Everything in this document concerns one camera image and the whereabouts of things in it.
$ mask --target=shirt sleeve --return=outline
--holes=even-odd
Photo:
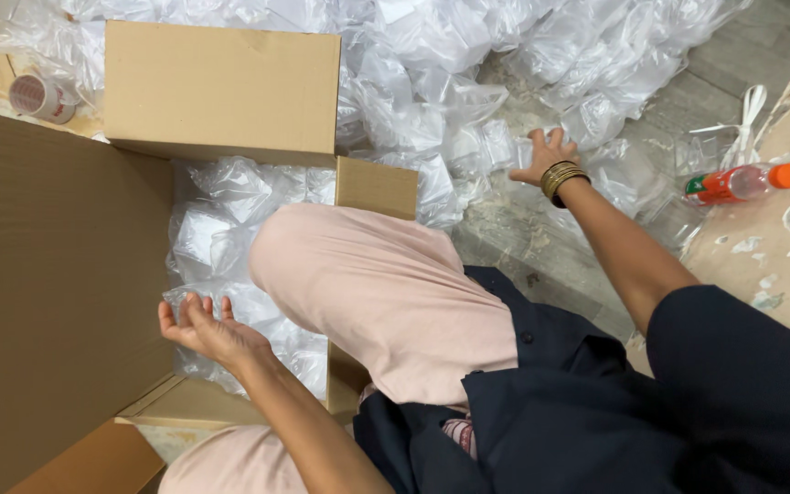
[[[790,486],[790,330],[717,286],[667,295],[648,358],[693,443]]]

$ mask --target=white plastic strap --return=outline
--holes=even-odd
[[[755,138],[752,135],[752,123],[755,118],[758,118],[758,113],[761,113],[763,103],[767,100],[767,88],[761,84],[757,84],[749,88],[745,92],[745,97],[742,100],[742,123],[739,125],[724,125],[719,124],[705,129],[696,129],[689,132],[689,134],[698,134],[700,132],[713,132],[721,129],[739,129],[739,135],[734,140],[733,146],[730,147],[727,154],[721,160],[721,168],[727,170],[734,166],[740,166],[748,163],[757,163],[760,161],[758,152],[755,151]]]

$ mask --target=orange bottle cap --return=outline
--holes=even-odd
[[[790,163],[777,164],[770,169],[770,185],[777,189],[790,189]]]

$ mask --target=pile of plastic bags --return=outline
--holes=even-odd
[[[448,229],[491,193],[490,174],[526,167],[531,144],[491,119],[504,86],[475,82],[489,51],[562,112],[581,150],[614,139],[626,118],[751,0],[12,0],[0,2],[0,52],[31,54],[70,103],[104,105],[104,20],[328,32],[342,37],[336,143],[340,152],[420,173],[417,221]],[[662,194],[653,167],[615,140],[586,159],[594,186],[635,217]],[[330,204],[332,171],[239,157],[178,164],[199,200],[176,205],[167,260],[176,303],[187,291],[230,295],[237,317],[271,339],[280,359],[324,396],[324,337],[298,328],[247,276],[261,223],[292,202]],[[515,198],[525,188],[512,185]],[[537,189],[531,192],[538,197]],[[566,231],[568,212],[547,209]],[[213,362],[180,349],[176,369],[241,390]]]

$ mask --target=plastic bottle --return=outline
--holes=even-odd
[[[770,187],[790,189],[790,163],[754,163],[724,172],[704,173],[687,180],[685,199],[695,206],[745,202]]]

